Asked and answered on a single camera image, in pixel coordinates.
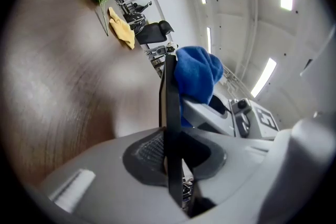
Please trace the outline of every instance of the ceiling beam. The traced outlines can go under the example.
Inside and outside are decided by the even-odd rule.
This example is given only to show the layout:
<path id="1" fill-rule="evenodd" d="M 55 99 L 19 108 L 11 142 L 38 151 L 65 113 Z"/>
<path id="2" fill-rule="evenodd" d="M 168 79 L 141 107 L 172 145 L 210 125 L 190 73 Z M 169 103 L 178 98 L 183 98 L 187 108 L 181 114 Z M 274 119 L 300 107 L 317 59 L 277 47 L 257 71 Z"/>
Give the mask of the ceiling beam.
<path id="1" fill-rule="evenodd" d="M 254 22 L 253 22 L 253 32 L 252 32 L 252 37 L 251 37 L 251 42 L 250 42 L 250 50 L 247 56 L 247 60 L 243 69 L 243 73 L 241 74 L 242 77 L 240 78 L 241 80 L 243 80 L 244 76 L 245 76 L 245 72 L 248 66 L 248 63 L 250 62 L 251 59 L 251 55 L 252 55 L 252 51 L 254 48 L 254 44 L 256 43 L 256 35 L 257 35 L 257 28 L 258 28 L 258 15 L 259 15 L 259 6 L 258 6 L 258 0 L 254 0 Z"/>
<path id="2" fill-rule="evenodd" d="M 218 12 L 217 15 L 222 15 L 222 16 L 230 16 L 230 17 L 236 17 L 236 18 L 242 18 L 242 14 L 240 13 L 226 13 L 226 12 Z"/>

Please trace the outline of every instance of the desk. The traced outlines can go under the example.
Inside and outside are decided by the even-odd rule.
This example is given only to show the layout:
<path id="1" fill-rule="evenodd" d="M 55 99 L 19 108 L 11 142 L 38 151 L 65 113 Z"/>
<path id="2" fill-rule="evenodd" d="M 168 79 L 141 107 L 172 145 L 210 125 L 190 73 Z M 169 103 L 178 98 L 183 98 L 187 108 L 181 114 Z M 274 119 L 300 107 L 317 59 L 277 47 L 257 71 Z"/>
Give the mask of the desk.
<path id="1" fill-rule="evenodd" d="M 160 78 L 140 45 L 121 45 L 112 28 L 108 37 L 99 16 L 92 0 L 19 0 L 13 10 L 2 38 L 1 128 L 26 182 L 159 125 Z"/>

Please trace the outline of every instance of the sticker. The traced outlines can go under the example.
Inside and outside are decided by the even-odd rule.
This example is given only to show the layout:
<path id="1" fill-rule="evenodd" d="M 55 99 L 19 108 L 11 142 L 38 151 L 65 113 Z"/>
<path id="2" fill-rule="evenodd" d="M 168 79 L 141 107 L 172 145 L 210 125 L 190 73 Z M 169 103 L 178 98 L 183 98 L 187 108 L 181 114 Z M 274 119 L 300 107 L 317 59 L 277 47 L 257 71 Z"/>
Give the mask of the sticker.
<path id="1" fill-rule="evenodd" d="M 270 127 L 273 130 L 278 131 L 278 128 L 272 118 L 272 115 L 265 110 L 257 108 L 257 115 L 261 124 Z"/>

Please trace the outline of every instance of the black office chair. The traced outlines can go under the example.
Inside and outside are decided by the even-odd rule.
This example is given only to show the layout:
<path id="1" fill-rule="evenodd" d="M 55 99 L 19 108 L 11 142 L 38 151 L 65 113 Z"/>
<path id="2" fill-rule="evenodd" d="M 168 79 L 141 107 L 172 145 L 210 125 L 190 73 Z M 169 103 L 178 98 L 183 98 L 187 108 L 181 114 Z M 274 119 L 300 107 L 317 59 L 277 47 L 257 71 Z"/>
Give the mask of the black office chair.
<path id="1" fill-rule="evenodd" d="M 159 23 L 152 23 L 146 25 L 140 33 L 137 34 L 136 39 L 140 44 L 159 43 L 167 40 L 166 35 L 174 32 L 173 28 L 165 20 Z"/>

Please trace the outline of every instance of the yellow cloth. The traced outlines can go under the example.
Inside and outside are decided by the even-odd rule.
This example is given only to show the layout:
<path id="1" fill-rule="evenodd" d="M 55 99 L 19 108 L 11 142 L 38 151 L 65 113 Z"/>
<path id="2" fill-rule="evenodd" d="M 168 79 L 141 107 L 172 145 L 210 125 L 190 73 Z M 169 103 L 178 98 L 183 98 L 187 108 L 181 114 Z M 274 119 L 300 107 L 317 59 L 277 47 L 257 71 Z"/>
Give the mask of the yellow cloth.
<path id="1" fill-rule="evenodd" d="M 109 7 L 109 12 L 112 18 L 110 19 L 110 24 L 113 27 L 117 37 L 121 40 L 124 40 L 131 49 L 134 49 L 134 31 L 131 30 L 128 23 L 119 18 L 119 16 L 114 12 L 113 8 Z"/>

